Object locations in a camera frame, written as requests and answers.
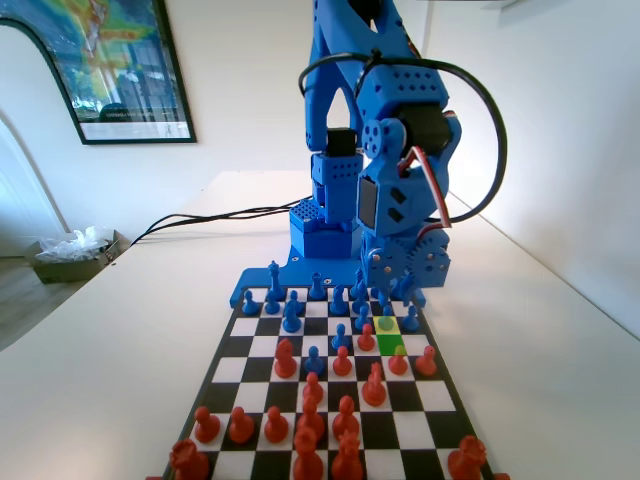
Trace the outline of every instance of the black frame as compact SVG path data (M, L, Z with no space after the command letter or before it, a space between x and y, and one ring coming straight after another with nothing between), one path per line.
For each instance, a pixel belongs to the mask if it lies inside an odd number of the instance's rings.
M173 66L173 70L176 76L176 86L178 89L178 94L181 96L182 106L184 109L185 120L187 123L187 127L189 128L189 138L146 138L146 139L121 139L121 140L88 140L84 132L82 131L82 127L80 126L80 121L78 120L78 116L71 104L71 99L69 98L69 94L64 85L64 81L62 80L62 76L60 72L56 68L55 61L51 55L51 52L47 49L45 43L39 37L38 33L27 23L11 17L3 17L0 16L0 26L12 27L15 28L22 33L24 33L29 39L38 47L38 50L42 54L44 60L47 62L49 70L53 75L53 78L58 85L58 89L62 94L62 98L64 100L65 105L67 106L67 110L69 111L69 115L71 116L71 120L73 121L73 125L78 132L78 136L80 137L80 141L83 145L123 145L123 144L151 144L151 143L197 143L196 132L193 127L193 120L191 119L191 110L189 108L189 102L187 99L187 92L184 88L184 82L182 80L182 72L180 70L180 64L178 62L178 55L176 53L176 48L173 43L173 34L171 32L171 25L169 24L169 15L167 13L166 5L164 4L164 0L153 0L153 4L155 7L155 12L158 17L158 30L164 34L164 37L167 39L167 47L169 50L169 57L171 59L171 63Z

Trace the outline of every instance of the yellow-green square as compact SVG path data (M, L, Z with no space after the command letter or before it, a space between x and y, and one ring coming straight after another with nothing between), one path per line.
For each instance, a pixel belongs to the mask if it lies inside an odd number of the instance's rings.
M384 357L391 357L396 354L396 348L404 348L404 342L402 341L402 335L376 335L378 338L378 348L380 349L380 355Z
M400 328L396 317L389 317L393 321L393 328L391 330L383 330L380 328L380 317L373 317L373 325L376 327L376 335L400 335Z

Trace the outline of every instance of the green square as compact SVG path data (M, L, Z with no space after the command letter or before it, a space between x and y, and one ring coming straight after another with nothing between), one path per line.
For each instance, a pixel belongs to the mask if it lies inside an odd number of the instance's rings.
M376 335L376 338L378 339L380 355L383 357L391 357L395 355L397 346L402 346L404 348L402 335Z

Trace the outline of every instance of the black square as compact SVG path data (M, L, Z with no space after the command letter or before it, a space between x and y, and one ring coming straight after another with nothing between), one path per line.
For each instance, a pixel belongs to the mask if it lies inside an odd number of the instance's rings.
M371 373L371 365L374 363L380 364L380 370L382 373L382 380L384 380L384 369L382 368L382 357L355 357L356 361L356 379L361 382L369 380L369 374Z
M238 388L239 383L211 383L204 393L202 405L211 413L231 413Z
M340 400L343 396L349 395L353 399L355 411L360 411L360 400L358 399L358 384L356 382L329 382L327 387L327 403L330 412L340 411Z
M273 369L273 358L249 357L242 374L243 382L268 382Z
M435 450L402 450L400 455L407 480L444 480Z
M297 382L274 382L269 384L267 390L267 402L264 411L276 406L281 412L295 412L298 398Z
M458 448L460 440L473 435L462 413L426 412L425 415L436 448Z
M262 414L261 413L247 413L253 419L254 428L253 434L251 438L246 443L242 445L238 445L231 437L229 437L229 429L231 428L231 419L229 419L229 423L227 425L227 431L224 434L224 438L222 439L222 447L220 450L228 451L228 452L239 452L239 451L251 451L255 450L258 446L258 438L260 437L260 428L262 423Z
M275 337L280 333L280 323L282 318L261 318L258 320L256 335L264 337Z
M365 450L399 448L393 413L360 412L360 427Z
M387 382L389 401L394 412L423 412L415 382Z
M326 318L305 318L304 319L305 335L328 335L329 327Z
M256 452L252 480L281 480L289 478L292 452Z
M227 337L220 346L223 357L248 357L253 337Z

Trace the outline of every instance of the plastic bag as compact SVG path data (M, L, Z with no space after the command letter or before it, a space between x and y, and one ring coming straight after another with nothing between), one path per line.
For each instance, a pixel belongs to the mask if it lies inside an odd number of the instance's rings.
M79 262L91 260L100 255L103 247L113 241L113 230L101 227L89 227L82 233L74 230L74 240L40 239L42 253L36 258L45 263Z

